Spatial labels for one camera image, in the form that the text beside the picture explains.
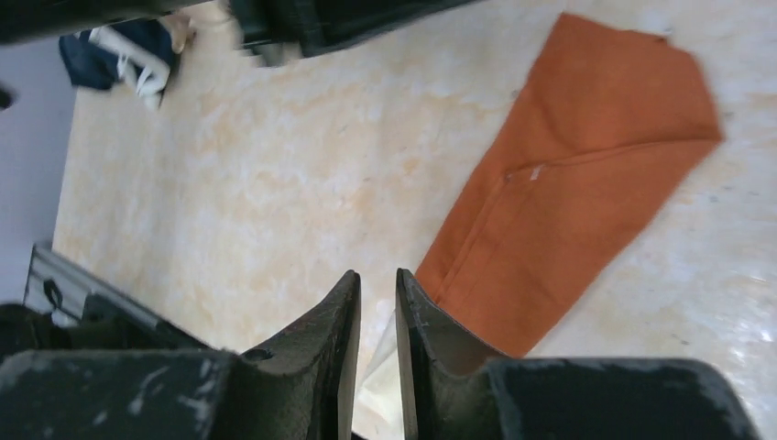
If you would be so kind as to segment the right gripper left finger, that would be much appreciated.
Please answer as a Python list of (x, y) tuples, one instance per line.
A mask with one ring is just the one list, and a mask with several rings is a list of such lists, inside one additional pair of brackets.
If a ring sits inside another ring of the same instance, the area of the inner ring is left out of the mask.
[(212, 439), (349, 439), (361, 282), (349, 270), (308, 312), (230, 358)]

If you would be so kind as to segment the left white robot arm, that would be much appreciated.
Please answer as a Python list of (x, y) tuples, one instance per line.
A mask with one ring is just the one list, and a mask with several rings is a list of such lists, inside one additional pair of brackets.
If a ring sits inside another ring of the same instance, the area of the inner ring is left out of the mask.
[[(304, 58), (349, 49), (419, 19), (467, 4), (467, 0), (235, 0), (240, 47), (282, 65), (285, 44)], [(181, 0), (9, 0), (1, 4), (4, 45), (139, 18), (158, 18), (184, 7)]]

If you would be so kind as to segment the orange underwear white waistband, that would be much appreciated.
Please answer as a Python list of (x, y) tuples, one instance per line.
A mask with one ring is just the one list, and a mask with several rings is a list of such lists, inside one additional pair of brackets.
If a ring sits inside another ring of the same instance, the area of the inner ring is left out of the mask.
[(694, 54), (562, 13), (416, 279), (524, 358), (722, 139)]

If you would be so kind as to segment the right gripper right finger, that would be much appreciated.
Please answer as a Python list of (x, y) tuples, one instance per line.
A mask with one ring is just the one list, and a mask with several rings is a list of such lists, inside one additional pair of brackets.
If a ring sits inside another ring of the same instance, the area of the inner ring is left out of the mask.
[(436, 305), (407, 269), (396, 274), (396, 336), (407, 439), (500, 439), (486, 365), (506, 354)]

